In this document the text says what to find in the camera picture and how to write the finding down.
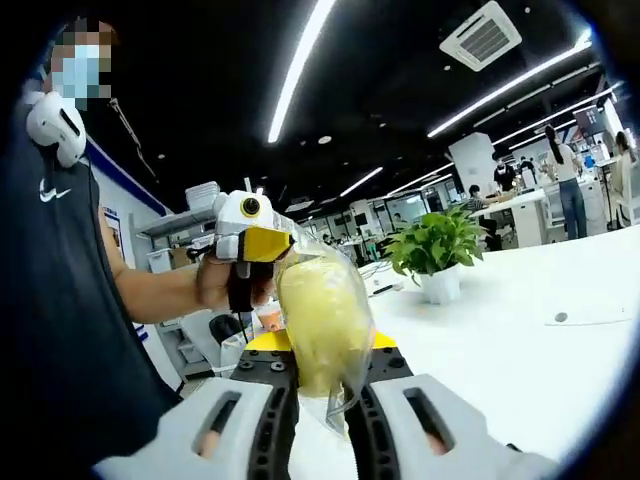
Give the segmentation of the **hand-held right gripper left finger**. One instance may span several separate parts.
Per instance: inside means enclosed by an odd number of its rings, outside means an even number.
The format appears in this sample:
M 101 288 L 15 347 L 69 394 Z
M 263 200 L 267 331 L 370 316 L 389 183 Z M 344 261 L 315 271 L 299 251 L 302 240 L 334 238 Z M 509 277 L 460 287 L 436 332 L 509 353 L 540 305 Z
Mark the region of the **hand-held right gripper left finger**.
M 156 437 L 94 466 L 101 479 L 286 479 L 299 419 L 286 332 L 252 340 L 228 378 L 204 382 L 164 414 Z

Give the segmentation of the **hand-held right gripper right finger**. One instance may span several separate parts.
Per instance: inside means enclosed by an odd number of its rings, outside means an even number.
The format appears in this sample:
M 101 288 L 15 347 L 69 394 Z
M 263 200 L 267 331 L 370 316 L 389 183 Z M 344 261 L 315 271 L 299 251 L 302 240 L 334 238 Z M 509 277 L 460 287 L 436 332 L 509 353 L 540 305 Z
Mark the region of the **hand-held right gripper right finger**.
M 347 424 L 360 479 L 550 479 L 557 469 L 494 439 L 479 410 L 434 377 L 413 374 L 382 333 Z

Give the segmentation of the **person's left hand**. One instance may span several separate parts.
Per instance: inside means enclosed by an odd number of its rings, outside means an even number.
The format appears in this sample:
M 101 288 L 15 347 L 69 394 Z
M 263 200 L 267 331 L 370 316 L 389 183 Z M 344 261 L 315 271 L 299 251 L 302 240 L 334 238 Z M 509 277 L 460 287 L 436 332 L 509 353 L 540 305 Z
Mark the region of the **person's left hand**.
M 228 283 L 232 264 L 217 259 L 212 253 L 203 256 L 196 274 L 197 298 L 201 305 L 211 310 L 229 307 Z M 273 275 L 259 277 L 251 286 L 251 304 L 264 305 L 275 292 Z

